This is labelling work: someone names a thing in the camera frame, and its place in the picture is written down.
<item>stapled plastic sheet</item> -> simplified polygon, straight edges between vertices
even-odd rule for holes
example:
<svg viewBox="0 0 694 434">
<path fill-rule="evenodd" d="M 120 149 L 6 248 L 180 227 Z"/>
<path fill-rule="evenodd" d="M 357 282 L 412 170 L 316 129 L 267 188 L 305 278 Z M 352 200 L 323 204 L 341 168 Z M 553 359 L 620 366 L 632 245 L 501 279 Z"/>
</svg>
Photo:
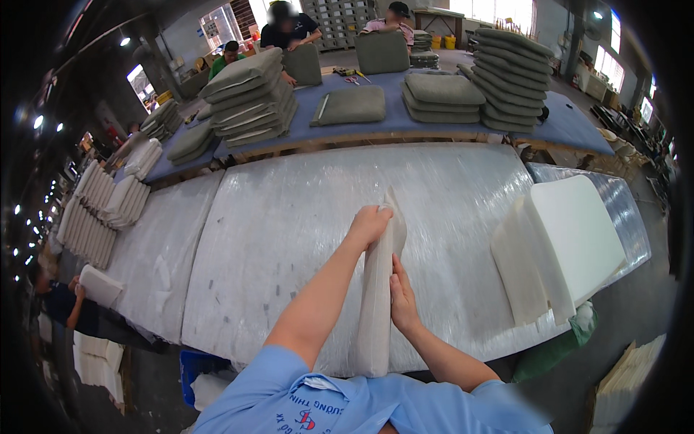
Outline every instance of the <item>stapled plastic sheet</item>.
<svg viewBox="0 0 694 434">
<path fill-rule="evenodd" d="M 136 225 L 118 234 L 105 271 L 128 288 L 113 308 L 176 344 L 193 257 L 222 176 L 218 171 L 150 194 Z"/>
<path fill-rule="evenodd" d="M 514 328 L 489 248 L 494 228 L 532 179 L 500 144 L 397 144 L 272 158 L 227 169 L 198 244 L 183 344 L 252 361 L 282 310 L 342 241 L 355 213 L 389 185 L 407 218 L 402 262 L 422 322 L 480 360 L 507 356 L 569 329 L 551 312 Z M 314 371 L 355 374 L 362 298 L 359 260 Z M 391 325 L 389 371 L 427 369 Z"/>
<path fill-rule="evenodd" d="M 651 249 L 646 227 L 643 225 L 641 214 L 627 181 L 617 176 L 537 162 L 529 162 L 525 166 L 536 183 L 546 183 L 576 175 L 588 176 L 593 181 L 627 256 L 627 264 L 620 268 L 602 287 L 610 286 L 650 259 Z"/>
</svg>

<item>light blue shirt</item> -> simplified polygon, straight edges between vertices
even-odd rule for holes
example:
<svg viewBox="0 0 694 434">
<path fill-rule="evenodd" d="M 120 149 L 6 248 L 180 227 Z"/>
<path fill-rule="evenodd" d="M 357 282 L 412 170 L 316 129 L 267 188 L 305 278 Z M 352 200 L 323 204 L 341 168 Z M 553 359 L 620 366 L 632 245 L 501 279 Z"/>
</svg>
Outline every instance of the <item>light blue shirt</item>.
<svg viewBox="0 0 694 434">
<path fill-rule="evenodd" d="M 390 421 L 400 434 L 551 434 L 541 420 L 501 381 L 466 393 L 400 374 L 341 380 L 311 373 L 293 351 L 268 345 L 200 414 L 194 433 L 376 434 Z"/>
</svg>

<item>pink shirt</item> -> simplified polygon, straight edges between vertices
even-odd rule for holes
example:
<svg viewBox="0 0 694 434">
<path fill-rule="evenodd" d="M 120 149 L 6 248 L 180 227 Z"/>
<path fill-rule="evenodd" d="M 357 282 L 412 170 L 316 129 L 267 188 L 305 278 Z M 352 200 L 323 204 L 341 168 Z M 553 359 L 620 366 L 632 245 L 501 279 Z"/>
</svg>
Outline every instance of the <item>pink shirt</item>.
<svg viewBox="0 0 694 434">
<path fill-rule="evenodd" d="M 367 32 L 373 32 L 374 30 L 381 30 L 382 28 L 385 28 L 385 26 L 385 19 L 372 19 L 371 21 L 366 23 L 366 27 L 364 27 L 364 30 Z M 407 45 L 414 45 L 414 31 L 412 30 L 412 27 L 408 26 L 405 23 L 400 23 L 400 31 L 402 31 L 405 35 L 405 41 L 407 42 Z"/>
</svg>

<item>green shirt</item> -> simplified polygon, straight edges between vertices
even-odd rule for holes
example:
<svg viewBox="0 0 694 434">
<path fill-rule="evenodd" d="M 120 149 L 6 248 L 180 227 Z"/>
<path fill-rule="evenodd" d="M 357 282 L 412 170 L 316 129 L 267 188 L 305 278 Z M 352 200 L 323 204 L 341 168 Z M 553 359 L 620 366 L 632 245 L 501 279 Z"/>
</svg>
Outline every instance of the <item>green shirt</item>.
<svg viewBox="0 0 694 434">
<path fill-rule="evenodd" d="M 244 56 L 243 54 L 237 54 L 236 55 L 236 60 L 241 60 L 241 59 L 245 59 L 245 58 L 246 58 L 246 56 Z M 222 69 L 224 69 L 225 66 L 226 66 L 226 62 L 224 61 L 224 55 L 222 55 L 222 57 L 220 57 L 220 58 L 216 59 L 214 62 L 212 62 L 212 68 L 210 69 L 209 80 L 212 80 L 212 78 L 214 76 L 219 74 L 219 72 Z"/>
</svg>

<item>black cap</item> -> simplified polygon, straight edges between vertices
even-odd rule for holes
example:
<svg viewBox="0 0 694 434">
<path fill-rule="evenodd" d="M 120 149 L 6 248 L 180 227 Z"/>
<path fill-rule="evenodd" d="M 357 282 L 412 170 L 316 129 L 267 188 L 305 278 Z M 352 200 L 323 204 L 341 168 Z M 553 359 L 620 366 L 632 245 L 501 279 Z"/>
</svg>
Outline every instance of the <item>black cap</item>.
<svg viewBox="0 0 694 434">
<path fill-rule="evenodd" d="M 388 6 L 388 9 L 392 10 L 401 17 L 409 18 L 409 9 L 402 1 L 394 1 L 390 4 L 390 6 Z"/>
</svg>

